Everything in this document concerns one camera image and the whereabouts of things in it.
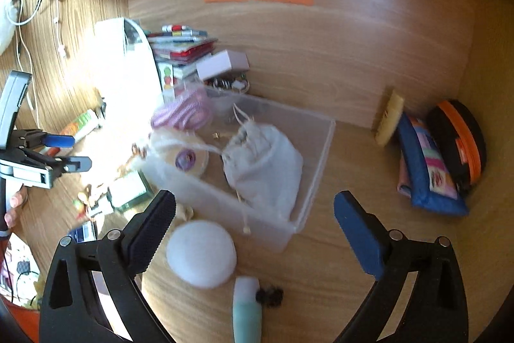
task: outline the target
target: pink box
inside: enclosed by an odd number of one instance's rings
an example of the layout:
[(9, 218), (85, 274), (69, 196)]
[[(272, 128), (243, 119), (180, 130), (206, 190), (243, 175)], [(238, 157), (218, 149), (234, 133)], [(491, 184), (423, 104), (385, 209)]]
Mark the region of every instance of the pink box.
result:
[(245, 72), (250, 66), (245, 53), (223, 50), (201, 60), (196, 70), (201, 80), (207, 80), (228, 72)]

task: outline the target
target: stack of books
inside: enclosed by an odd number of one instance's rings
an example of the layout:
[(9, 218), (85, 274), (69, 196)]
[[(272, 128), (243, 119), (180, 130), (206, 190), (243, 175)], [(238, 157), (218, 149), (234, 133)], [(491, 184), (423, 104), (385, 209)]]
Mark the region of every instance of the stack of books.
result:
[(184, 25), (165, 25), (160, 33), (147, 35), (163, 90), (194, 77), (196, 65), (212, 54), (217, 39), (207, 31)]

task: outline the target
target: pink coiled cord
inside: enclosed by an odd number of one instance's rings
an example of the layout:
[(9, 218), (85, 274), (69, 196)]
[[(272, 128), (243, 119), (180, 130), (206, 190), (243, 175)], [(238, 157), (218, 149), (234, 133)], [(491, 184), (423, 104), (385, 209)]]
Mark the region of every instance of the pink coiled cord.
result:
[(152, 128), (171, 127), (180, 131), (196, 131), (210, 122), (212, 106), (204, 88), (186, 90), (170, 104), (159, 107), (151, 119)]

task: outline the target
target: finger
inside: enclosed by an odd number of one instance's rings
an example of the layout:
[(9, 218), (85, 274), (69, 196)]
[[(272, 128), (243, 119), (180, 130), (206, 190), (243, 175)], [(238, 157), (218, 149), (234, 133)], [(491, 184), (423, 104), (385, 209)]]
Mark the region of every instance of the finger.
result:
[(18, 219), (18, 215), (16, 214), (15, 209), (11, 209), (7, 211), (7, 213), (4, 215), (4, 220), (7, 224), (7, 227), (13, 228), (16, 225), (16, 221)]
[(11, 200), (9, 203), (12, 208), (19, 207), (25, 202), (27, 198), (27, 187), (23, 186), (18, 192), (16, 192), (13, 196), (11, 196)]

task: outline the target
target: mint green tube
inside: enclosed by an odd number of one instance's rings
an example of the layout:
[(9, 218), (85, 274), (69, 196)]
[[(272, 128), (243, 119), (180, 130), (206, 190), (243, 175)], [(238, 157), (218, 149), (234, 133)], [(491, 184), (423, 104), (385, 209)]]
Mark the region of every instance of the mint green tube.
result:
[(235, 343), (260, 343), (262, 331), (262, 307), (255, 301), (259, 281), (250, 276), (235, 280), (232, 321)]

